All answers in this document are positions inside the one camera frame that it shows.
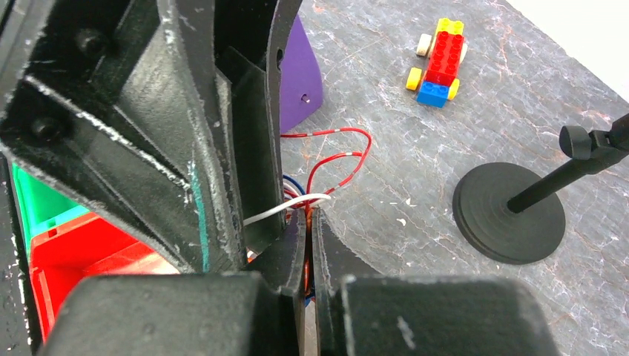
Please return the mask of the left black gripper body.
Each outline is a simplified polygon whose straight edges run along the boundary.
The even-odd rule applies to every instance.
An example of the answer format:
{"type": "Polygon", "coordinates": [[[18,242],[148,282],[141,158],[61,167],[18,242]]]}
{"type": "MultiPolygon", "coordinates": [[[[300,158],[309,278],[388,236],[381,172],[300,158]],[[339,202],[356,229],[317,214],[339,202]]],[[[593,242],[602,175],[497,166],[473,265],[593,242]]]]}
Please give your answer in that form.
{"type": "Polygon", "coordinates": [[[280,64],[298,1],[6,1],[1,150],[179,271],[285,228],[280,64]]]}

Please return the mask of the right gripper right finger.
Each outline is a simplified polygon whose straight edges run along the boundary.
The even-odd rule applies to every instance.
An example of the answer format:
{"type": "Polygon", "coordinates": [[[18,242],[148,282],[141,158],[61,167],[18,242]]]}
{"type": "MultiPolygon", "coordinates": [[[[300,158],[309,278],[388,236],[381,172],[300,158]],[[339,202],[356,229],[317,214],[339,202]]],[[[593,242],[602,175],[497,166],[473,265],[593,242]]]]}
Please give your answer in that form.
{"type": "Polygon", "coordinates": [[[331,304],[340,287],[341,277],[378,272],[342,243],[321,209],[312,211],[312,272],[318,354],[338,355],[335,345],[337,327],[333,321],[331,304]]]}

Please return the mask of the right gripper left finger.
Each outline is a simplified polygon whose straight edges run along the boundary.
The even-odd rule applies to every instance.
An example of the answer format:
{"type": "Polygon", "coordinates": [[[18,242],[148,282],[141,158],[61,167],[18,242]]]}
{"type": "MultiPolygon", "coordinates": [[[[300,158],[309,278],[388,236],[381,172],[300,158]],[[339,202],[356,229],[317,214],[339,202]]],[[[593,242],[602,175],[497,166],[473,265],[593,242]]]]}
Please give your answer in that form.
{"type": "Polygon", "coordinates": [[[261,273],[277,295],[276,309],[280,355],[302,355],[304,344],[306,218],[293,213],[283,234],[250,262],[246,271],[261,273]]]}

